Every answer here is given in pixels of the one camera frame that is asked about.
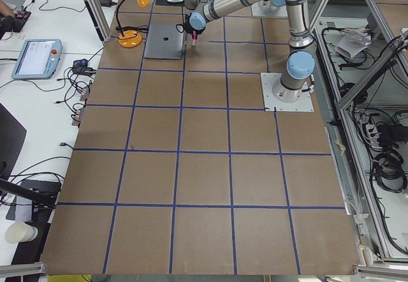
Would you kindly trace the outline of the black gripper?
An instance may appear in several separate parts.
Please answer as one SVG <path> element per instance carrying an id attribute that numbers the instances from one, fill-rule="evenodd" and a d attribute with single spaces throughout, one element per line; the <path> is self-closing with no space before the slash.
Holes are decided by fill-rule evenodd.
<path id="1" fill-rule="evenodd" d="M 190 35 L 191 35 L 192 40 L 195 40 L 195 39 L 196 39 L 196 36 L 201 35 L 201 34 L 203 33 L 203 31 L 202 31 L 202 30 L 195 29 L 195 28 L 190 24 L 190 22 L 189 22 L 190 17 L 191 17 L 191 16 L 188 15 L 188 14 L 185 14 L 185 15 L 184 15 L 184 22 L 182 23 L 182 27 L 183 27 L 183 30 L 184 30 L 187 34 L 190 34 Z"/>

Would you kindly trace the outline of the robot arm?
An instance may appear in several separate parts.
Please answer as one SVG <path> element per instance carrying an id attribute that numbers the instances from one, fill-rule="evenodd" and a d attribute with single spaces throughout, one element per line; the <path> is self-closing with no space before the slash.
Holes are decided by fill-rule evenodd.
<path id="1" fill-rule="evenodd" d="M 289 21 L 290 55 L 286 70 L 272 87 L 273 95 L 284 103 L 294 103 L 302 93 L 307 79 L 312 75 L 315 59 L 309 51 L 314 43 L 309 23 L 308 0 L 184 0 L 182 30 L 195 40 L 209 22 L 218 20 L 255 3 L 270 4 L 274 8 L 284 6 Z"/>

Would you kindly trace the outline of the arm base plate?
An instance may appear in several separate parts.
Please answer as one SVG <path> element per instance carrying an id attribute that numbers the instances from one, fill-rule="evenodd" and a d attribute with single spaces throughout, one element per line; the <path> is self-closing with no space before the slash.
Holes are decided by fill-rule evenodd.
<path id="1" fill-rule="evenodd" d="M 271 2 L 260 1 L 251 6 L 253 17 L 270 18 L 270 19 L 286 19 L 288 13 L 285 6 L 276 7 Z"/>
<path id="2" fill-rule="evenodd" d="M 289 90 L 281 84 L 281 73 L 261 73 L 264 109 L 269 112 L 314 112 L 306 82 L 301 89 Z"/>

